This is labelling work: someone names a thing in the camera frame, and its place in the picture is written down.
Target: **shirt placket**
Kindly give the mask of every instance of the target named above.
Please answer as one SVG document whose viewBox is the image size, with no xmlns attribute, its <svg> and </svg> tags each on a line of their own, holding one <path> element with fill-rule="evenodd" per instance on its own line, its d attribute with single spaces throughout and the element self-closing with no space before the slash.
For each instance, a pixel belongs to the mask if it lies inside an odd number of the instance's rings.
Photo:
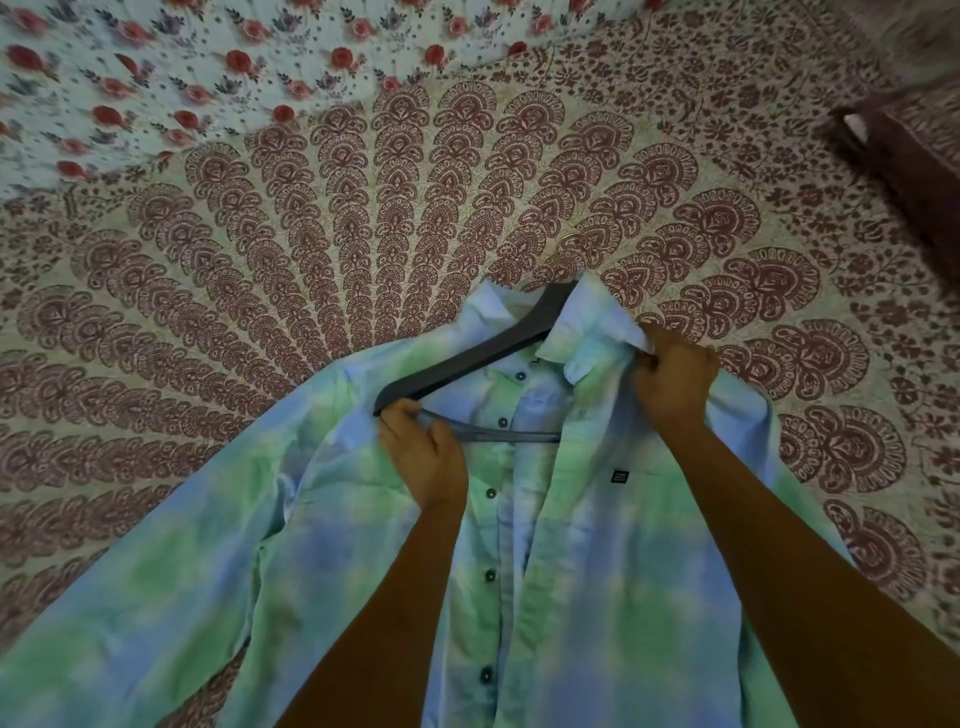
<svg viewBox="0 0 960 728">
<path fill-rule="evenodd" d="M 472 425 L 509 429 L 516 404 L 529 374 L 529 358 L 510 357 L 486 376 L 491 384 L 471 420 Z M 512 610 L 514 561 L 503 544 L 513 540 L 513 466 L 515 446 L 509 443 L 473 443 L 465 447 L 468 471 L 468 522 L 472 532 L 462 531 L 470 558 L 462 562 L 454 578 L 451 625 L 463 624 L 452 643 L 463 667 L 457 670 L 473 688 L 483 712 L 482 723 L 493 721 L 496 708 L 504 610 Z"/>
<path fill-rule="evenodd" d="M 538 649 L 547 630 L 556 626 L 559 614 L 555 586 L 569 546 L 568 519 L 592 481 L 594 455 L 602 445 L 622 367 L 618 360 L 598 362 L 574 388 L 518 595 L 494 725 L 525 724 Z"/>
</svg>

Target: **hand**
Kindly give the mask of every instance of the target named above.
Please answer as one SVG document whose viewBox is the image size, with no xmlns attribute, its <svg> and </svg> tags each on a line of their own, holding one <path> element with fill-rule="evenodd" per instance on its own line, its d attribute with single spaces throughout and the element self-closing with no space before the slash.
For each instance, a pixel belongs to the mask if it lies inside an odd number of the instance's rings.
<svg viewBox="0 0 960 728">
<path fill-rule="evenodd" d="M 452 507 L 463 516 L 467 507 L 464 449 L 449 425 L 436 420 L 423 431 L 414 418 L 420 405 L 397 400 L 380 413 L 380 444 L 410 489 L 420 511 Z"/>
<path fill-rule="evenodd" d="M 720 371 L 719 355 L 656 324 L 640 327 L 656 354 L 638 352 L 634 370 L 636 396 L 651 424 L 660 437 L 671 427 L 703 425 L 710 385 Z"/>
</svg>

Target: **shirt collar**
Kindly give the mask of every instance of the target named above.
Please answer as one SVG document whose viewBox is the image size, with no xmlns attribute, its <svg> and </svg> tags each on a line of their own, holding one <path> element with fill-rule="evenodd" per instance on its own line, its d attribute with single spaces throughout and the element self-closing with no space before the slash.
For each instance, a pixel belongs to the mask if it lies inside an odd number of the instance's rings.
<svg viewBox="0 0 960 728">
<path fill-rule="evenodd" d="M 523 293 L 484 280 L 464 301 L 463 317 L 475 314 L 496 331 L 519 321 L 542 293 Z M 576 384 L 593 366 L 619 355 L 624 345 L 648 351 L 646 336 L 595 274 L 584 273 L 567 298 L 537 357 L 564 365 L 564 376 Z"/>
</svg>

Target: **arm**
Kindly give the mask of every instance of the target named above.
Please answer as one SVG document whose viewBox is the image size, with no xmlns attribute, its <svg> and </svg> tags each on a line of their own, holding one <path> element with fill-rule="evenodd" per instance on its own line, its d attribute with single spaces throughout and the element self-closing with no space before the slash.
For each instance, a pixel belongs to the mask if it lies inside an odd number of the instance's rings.
<svg viewBox="0 0 960 728">
<path fill-rule="evenodd" d="M 960 659 L 814 533 L 705 425 L 716 352 L 644 327 L 637 395 L 684 472 L 802 726 L 950 725 Z"/>
<path fill-rule="evenodd" d="M 449 427 L 423 432 L 419 407 L 383 411 L 380 442 L 420 517 L 370 601 L 330 648 L 278 728 L 419 726 L 453 547 L 467 504 L 467 466 Z"/>
</svg>

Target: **maroon pattern fabric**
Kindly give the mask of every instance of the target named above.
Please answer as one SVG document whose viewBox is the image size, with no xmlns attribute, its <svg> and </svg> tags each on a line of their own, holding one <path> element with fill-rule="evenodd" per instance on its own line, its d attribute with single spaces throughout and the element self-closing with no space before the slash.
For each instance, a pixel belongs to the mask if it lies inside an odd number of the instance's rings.
<svg viewBox="0 0 960 728">
<path fill-rule="evenodd" d="M 960 302 L 824 141 L 892 85 L 857 38 L 704 0 L 6 206 L 0 644 L 328 358 L 592 268 L 770 392 L 857 565 L 960 646 Z"/>
</svg>

